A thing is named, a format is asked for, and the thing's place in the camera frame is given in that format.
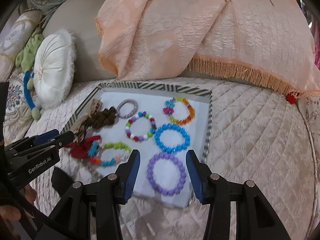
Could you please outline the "person's left hand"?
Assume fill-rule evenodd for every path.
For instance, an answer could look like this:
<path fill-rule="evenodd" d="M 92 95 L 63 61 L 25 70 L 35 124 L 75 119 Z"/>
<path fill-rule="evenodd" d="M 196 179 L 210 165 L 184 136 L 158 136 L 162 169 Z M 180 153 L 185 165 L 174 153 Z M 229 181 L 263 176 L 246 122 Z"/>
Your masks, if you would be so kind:
<path fill-rule="evenodd" d="M 34 205 L 34 202 L 37 198 L 37 192 L 31 187 L 30 184 L 27 184 L 23 188 L 23 193 L 25 199 L 31 204 Z M 21 211 L 17 207 L 17 204 L 14 200 L 8 200 L 10 197 L 9 189 L 5 186 L 1 186 L 1 218 L 4 222 L 9 221 L 18 221 L 21 219 Z"/>

